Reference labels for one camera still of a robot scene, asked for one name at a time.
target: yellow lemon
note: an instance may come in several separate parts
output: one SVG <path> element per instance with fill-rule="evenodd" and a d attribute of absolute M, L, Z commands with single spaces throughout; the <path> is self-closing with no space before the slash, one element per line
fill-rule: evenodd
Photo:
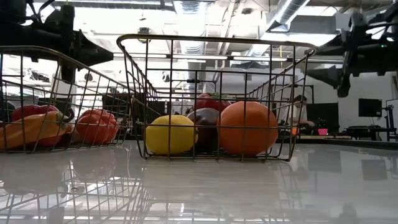
<path fill-rule="evenodd" d="M 169 125 L 170 116 L 161 116 L 154 120 L 152 124 Z M 197 131 L 193 128 L 193 122 L 182 115 L 172 115 L 171 125 L 192 125 L 192 127 L 171 127 L 170 153 L 178 154 L 186 152 L 198 141 Z M 146 128 L 146 145 L 148 150 L 161 155 L 167 155 L 169 151 L 169 127 L 168 126 L 148 126 Z"/>

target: pink object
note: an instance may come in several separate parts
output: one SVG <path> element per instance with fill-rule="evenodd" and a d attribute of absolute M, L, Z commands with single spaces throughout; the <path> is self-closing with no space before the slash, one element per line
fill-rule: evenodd
<path fill-rule="evenodd" d="M 319 135 L 328 135 L 328 129 L 327 128 L 320 128 L 318 129 Z"/>

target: computer monitor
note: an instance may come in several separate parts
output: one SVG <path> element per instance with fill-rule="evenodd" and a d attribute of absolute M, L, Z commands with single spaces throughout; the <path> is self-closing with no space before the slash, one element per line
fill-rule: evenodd
<path fill-rule="evenodd" d="M 367 118 L 381 118 L 382 100 L 359 99 L 358 116 Z"/>

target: person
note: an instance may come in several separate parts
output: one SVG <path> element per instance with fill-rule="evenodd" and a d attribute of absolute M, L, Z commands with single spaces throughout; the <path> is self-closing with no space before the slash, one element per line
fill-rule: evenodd
<path fill-rule="evenodd" d="M 285 123 L 290 124 L 290 122 L 293 122 L 293 126 L 298 125 L 299 121 L 299 116 L 300 116 L 300 107 L 302 107 L 301 111 L 301 116 L 300 116 L 300 124 L 307 124 L 310 127 L 314 127 L 315 124 L 312 121 L 309 121 L 307 119 L 307 109 L 305 105 L 307 105 L 307 98 L 305 96 L 299 95 L 296 96 L 293 99 L 294 105 L 293 105 L 293 116 L 292 116 L 292 111 L 291 111 L 291 106 L 288 106 L 287 109 L 285 110 L 284 116 L 282 117 L 282 120 L 285 121 Z"/>

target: red bell pepper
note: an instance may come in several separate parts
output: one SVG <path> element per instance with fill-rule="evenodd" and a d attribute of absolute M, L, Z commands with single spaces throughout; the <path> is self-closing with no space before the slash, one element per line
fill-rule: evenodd
<path fill-rule="evenodd" d="M 220 95 L 218 93 L 202 93 L 201 95 L 198 96 L 198 98 L 205 98 L 205 99 L 201 100 L 197 99 L 197 103 L 195 106 L 196 110 L 201 108 L 213 108 L 218 111 L 223 111 L 227 106 L 231 105 L 231 103 L 226 100 L 221 100 L 221 105 L 220 105 Z"/>
<path fill-rule="evenodd" d="M 12 114 L 11 114 L 12 121 L 17 121 L 19 119 L 22 119 L 22 110 L 24 110 L 25 118 L 30 115 L 45 114 L 46 112 L 50 112 L 50 111 L 59 111 L 58 108 L 56 108 L 55 106 L 52 106 L 52 105 L 44 105 L 44 106 L 25 105 L 23 107 L 19 107 L 19 108 L 15 109 L 12 112 Z"/>
<path fill-rule="evenodd" d="M 105 110 L 86 110 L 79 117 L 76 130 L 86 143 L 107 144 L 116 137 L 119 124 L 113 114 Z"/>

